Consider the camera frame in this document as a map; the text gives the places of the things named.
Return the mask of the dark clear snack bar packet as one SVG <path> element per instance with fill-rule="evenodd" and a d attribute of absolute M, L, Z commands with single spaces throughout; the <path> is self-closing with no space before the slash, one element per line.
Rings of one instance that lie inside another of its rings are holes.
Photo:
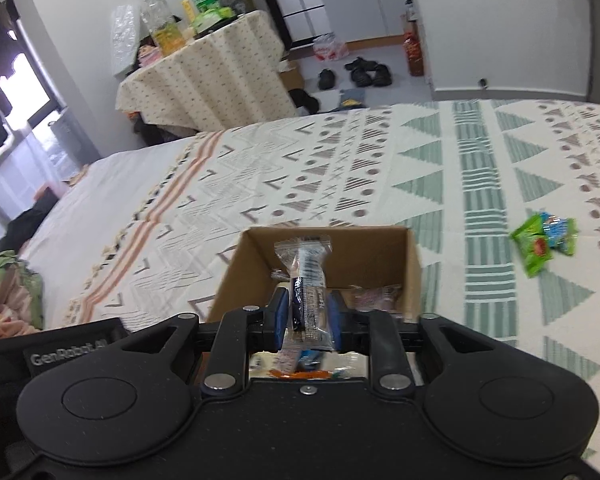
<path fill-rule="evenodd" d="M 295 237 L 277 242 L 274 248 L 289 276 L 285 338 L 302 350 L 334 350 L 324 271 L 332 253 L 330 238 Z"/>

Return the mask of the blue green candy packet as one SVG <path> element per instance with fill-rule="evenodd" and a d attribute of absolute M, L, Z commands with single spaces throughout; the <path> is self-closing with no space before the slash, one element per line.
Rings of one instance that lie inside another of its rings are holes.
<path fill-rule="evenodd" d="M 550 248 L 567 256 L 576 252 L 578 235 L 577 222 L 573 218 L 562 218 L 546 211 L 540 212 L 542 228 Z"/>

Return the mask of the purple snack packet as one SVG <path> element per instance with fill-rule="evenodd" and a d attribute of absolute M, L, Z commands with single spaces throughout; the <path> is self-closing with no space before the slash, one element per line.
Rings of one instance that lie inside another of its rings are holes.
<path fill-rule="evenodd" d="M 351 292 L 351 308 L 361 312 L 381 310 L 396 312 L 396 304 L 401 297 L 400 285 L 386 285 L 376 288 L 355 287 Z"/>

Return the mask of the round table with dotted cloth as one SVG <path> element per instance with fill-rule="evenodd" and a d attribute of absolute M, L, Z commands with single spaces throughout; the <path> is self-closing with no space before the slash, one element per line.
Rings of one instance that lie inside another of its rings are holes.
<path fill-rule="evenodd" d="M 294 117 L 279 77 L 283 54 L 268 14 L 252 11 L 127 76 L 116 109 L 151 125 L 198 131 Z"/>

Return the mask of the white kitchen cabinet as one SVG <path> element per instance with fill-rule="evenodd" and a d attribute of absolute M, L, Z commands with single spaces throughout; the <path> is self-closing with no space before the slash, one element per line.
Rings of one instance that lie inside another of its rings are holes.
<path fill-rule="evenodd" d="M 406 0 L 323 0 L 332 32 L 344 42 L 403 35 Z"/>

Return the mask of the green soda bottle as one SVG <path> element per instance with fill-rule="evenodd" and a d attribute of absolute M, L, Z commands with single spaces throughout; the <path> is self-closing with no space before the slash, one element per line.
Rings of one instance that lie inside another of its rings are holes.
<path fill-rule="evenodd" d="M 234 18 L 235 13 L 229 6 L 222 6 L 220 0 L 193 0 L 197 9 L 196 19 L 203 18 Z"/>

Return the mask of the red drink bottle on floor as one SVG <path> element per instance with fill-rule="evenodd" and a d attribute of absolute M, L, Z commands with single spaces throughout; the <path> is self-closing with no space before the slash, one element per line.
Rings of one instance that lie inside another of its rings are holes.
<path fill-rule="evenodd" d="M 416 32 L 410 30 L 404 34 L 403 47 L 410 75 L 413 77 L 424 76 L 425 66 L 424 58 L 422 57 L 422 46 Z"/>

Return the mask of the green snack packet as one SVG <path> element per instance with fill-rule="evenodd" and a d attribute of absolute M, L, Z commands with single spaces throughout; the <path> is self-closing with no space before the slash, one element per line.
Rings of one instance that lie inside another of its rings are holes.
<path fill-rule="evenodd" d="M 509 237 L 518 247 L 528 278 L 537 276 L 553 258 L 540 214 L 532 214 L 518 229 L 513 230 Z"/>

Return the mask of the clear yellow oil bottle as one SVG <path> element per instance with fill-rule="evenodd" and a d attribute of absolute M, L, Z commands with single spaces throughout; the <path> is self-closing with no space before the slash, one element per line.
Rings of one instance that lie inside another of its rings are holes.
<path fill-rule="evenodd" d="M 164 0 L 143 0 L 140 18 L 163 56 L 169 56 L 186 46 L 178 23 Z"/>

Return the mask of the black slippers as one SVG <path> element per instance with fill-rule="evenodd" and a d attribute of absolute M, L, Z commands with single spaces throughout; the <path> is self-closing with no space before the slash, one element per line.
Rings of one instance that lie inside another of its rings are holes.
<path fill-rule="evenodd" d="M 393 78 L 389 67 L 365 58 L 356 58 L 344 68 L 356 88 L 386 88 L 392 85 Z M 324 68 L 318 75 L 317 88 L 330 90 L 335 87 L 337 76 L 333 70 Z"/>

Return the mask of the orange biscuit packet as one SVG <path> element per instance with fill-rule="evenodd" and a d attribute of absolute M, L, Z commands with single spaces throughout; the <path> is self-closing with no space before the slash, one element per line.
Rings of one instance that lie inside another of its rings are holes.
<path fill-rule="evenodd" d="M 285 380 L 326 380 L 332 378 L 332 373 L 328 370 L 304 370 L 303 372 L 283 372 L 282 370 L 268 371 L 267 378 L 285 379 Z"/>

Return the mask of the brown cardboard box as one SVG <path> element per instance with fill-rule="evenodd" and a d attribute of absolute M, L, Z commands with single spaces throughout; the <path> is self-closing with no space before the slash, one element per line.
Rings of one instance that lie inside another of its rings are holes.
<path fill-rule="evenodd" d="M 396 308 L 407 320 L 419 317 L 422 267 L 412 230 L 404 226 L 255 226 L 242 232 L 207 321 L 219 322 L 225 313 L 250 304 L 265 306 L 276 287 L 271 273 L 283 266 L 275 244 L 304 236 L 328 237 L 332 242 L 332 253 L 324 263 L 329 288 L 400 285 L 402 295 Z"/>

